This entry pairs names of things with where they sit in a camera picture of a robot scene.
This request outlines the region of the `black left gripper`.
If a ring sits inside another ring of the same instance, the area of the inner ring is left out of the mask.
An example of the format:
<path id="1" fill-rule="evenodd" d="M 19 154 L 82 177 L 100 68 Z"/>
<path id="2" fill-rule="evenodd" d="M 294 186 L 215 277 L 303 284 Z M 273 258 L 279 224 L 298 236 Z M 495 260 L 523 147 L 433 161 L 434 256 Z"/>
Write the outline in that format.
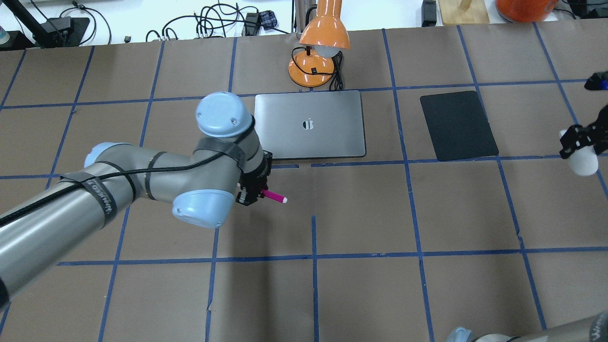
<path id="1" fill-rule="evenodd" d="M 237 184 L 239 192 L 235 197 L 235 202 L 244 206 L 249 206 L 264 199 L 263 193 L 268 190 L 268 176 L 271 173 L 273 154 L 263 150 L 261 164 L 250 173 L 244 173 Z"/>

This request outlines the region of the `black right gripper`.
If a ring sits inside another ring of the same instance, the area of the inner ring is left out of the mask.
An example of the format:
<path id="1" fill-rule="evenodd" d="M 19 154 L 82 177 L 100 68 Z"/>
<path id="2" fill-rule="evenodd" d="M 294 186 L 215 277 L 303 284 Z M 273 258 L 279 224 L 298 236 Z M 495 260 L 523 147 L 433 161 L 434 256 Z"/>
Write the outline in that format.
<path id="1" fill-rule="evenodd" d="M 587 78 L 584 88 L 587 91 L 607 91 L 608 72 L 595 72 Z M 564 160 L 586 147 L 593 147 L 595 154 L 605 152 L 608 147 L 608 105 L 602 107 L 593 123 L 572 125 L 560 131 L 560 144 L 560 157 Z"/>

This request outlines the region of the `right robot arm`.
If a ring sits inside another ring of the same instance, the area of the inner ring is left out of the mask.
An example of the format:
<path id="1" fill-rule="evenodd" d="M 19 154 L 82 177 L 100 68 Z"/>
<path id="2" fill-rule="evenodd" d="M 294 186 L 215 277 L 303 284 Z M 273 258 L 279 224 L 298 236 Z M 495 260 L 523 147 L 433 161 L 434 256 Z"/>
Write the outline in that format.
<path id="1" fill-rule="evenodd" d="M 572 125 L 560 131 L 560 157 L 567 160 L 572 171 L 586 177 L 599 170 L 599 155 L 607 150 L 607 107 L 587 126 Z M 608 339 L 608 313 L 601 313 L 523 336 L 498 333 L 475 336 L 464 327 L 456 327 L 448 342 L 605 342 Z"/>

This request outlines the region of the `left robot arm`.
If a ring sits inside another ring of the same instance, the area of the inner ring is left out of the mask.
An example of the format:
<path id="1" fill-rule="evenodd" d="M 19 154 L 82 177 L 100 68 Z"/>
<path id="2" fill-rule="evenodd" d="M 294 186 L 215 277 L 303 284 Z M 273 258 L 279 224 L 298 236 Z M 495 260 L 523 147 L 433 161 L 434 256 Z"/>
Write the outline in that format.
<path id="1" fill-rule="evenodd" d="M 1 309 L 139 198 L 169 203 L 176 219 L 204 228 L 221 227 L 234 203 L 263 198 L 272 153 L 241 98 L 207 95 L 195 119 L 202 136 L 190 156 L 100 143 L 84 169 L 2 214 Z"/>

